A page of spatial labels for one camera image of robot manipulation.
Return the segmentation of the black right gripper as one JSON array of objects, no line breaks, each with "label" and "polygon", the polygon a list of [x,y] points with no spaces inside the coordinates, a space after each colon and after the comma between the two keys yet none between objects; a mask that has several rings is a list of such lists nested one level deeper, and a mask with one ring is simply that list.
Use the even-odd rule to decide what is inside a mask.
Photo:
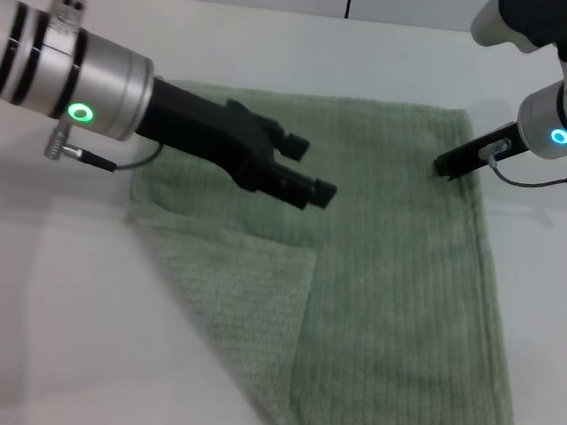
[{"label": "black right gripper", "polygon": [[459,154],[441,154],[434,160],[433,166],[439,177],[453,181],[486,167],[490,157],[501,161],[525,151],[526,144],[519,127],[516,122],[511,122],[464,144],[459,148]]}]

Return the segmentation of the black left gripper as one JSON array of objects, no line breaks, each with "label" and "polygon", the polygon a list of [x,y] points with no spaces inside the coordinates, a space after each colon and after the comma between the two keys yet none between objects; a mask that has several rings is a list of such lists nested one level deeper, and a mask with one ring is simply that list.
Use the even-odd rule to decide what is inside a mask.
[{"label": "black left gripper", "polygon": [[235,100],[216,104],[156,79],[137,134],[219,166],[245,190],[267,184],[268,195],[298,209],[326,208],[337,193],[332,183],[275,166],[275,149],[299,162],[310,142]]}]

